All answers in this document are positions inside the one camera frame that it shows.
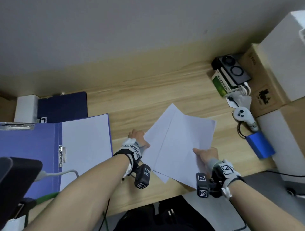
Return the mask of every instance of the charging cable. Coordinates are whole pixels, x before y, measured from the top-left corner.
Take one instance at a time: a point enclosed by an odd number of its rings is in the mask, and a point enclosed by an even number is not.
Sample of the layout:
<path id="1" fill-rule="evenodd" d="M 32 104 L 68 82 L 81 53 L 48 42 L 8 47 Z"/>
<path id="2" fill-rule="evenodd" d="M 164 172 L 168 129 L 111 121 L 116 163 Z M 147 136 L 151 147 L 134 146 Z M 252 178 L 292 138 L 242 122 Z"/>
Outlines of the charging cable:
<path id="1" fill-rule="evenodd" d="M 251 88 L 249 87 L 247 82 L 244 82 L 244 86 L 243 85 L 238 85 L 238 88 L 240 90 L 240 93 L 243 96 L 247 96 L 251 94 Z"/>
<path id="2" fill-rule="evenodd" d="M 66 174 L 68 172 L 74 172 L 76 174 L 76 178 L 79 177 L 78 172 L 74 169 L 64 171 L 64 172 L 59 172 L 59 173 L 47 173 L 46 171 L 40 171 L 40 173 L 38 173 L 38 176 L 36 177 L 35 181 L 39 181 L 39 180 L 41 180 L 45 177 L 48 177 L 48 176 L 60 176 L 60 175 Z"/>

